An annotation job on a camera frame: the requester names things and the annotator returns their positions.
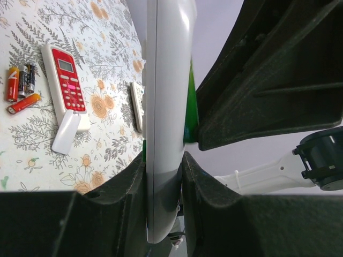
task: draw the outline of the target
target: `red remote faceplate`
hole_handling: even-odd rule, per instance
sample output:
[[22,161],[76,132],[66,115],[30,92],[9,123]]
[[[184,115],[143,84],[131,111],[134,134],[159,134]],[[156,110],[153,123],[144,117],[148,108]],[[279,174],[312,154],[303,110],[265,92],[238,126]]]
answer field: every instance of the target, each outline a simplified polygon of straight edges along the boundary
[[57,49],[53,49],[53,56],[65,108],[73,111],[86,111],[86,103],[82,96],[73,57]]

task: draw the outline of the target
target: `white wall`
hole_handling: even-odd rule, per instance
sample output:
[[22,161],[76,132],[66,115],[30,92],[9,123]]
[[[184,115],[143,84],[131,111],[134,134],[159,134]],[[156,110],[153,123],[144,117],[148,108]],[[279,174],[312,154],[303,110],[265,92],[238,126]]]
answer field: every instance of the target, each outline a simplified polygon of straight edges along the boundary
[[[146,0],[127,0],[139,36],[144,35]],[[230,31],[243,0],[196,0],[198,17],[193,37],[193,65],[198,87],[214,64]],[[243,171],[280,158],[294,149],[306,135],[297,133],[267,138],[256,138],[201,152],[197,145],[187,150],[197,162],[213,176],[223,176],[234,170]],[[324,192],[318,187],[293,188],[277,193],[291,194],[343,194],[342,191]]]

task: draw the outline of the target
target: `tablecloth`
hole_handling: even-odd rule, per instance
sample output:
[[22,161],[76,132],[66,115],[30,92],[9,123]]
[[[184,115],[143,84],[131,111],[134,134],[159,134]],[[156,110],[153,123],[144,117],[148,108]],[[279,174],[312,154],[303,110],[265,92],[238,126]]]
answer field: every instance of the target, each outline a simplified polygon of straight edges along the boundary
[[[86,193],[122,171],[141,151],[129,83],[141,83],[141,48],[125,0],[0,0],[0,86],[8,69],[36,64],[41,101],[10,115],[0,101],[0,190]],[[58,125],[40,48],[71,52],[91,129],[69,155],[51,151]]]

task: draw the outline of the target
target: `black battery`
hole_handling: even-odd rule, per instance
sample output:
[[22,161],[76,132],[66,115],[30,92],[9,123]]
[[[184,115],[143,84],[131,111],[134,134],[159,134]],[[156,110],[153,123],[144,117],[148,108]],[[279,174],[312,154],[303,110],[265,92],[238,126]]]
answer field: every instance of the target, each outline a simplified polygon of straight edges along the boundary
[[27,65],[28,69],[28,76],[27,76],[27,87],[26,93],[33,94],[34,93],[34,86],[35,86],[35,69],[36,67],[32,64]]
[[27,87],[28,69],[25,65],[19,66],[19,88],[18,98],[26,98],[26,87]]

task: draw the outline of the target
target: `remote control screen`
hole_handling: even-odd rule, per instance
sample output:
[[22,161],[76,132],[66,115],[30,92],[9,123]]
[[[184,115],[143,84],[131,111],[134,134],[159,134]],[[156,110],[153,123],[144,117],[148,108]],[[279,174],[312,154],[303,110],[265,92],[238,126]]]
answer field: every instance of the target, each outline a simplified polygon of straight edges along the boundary
[[71,63],[58,59],[58,64],[62,70],[73,72],[73,67]]

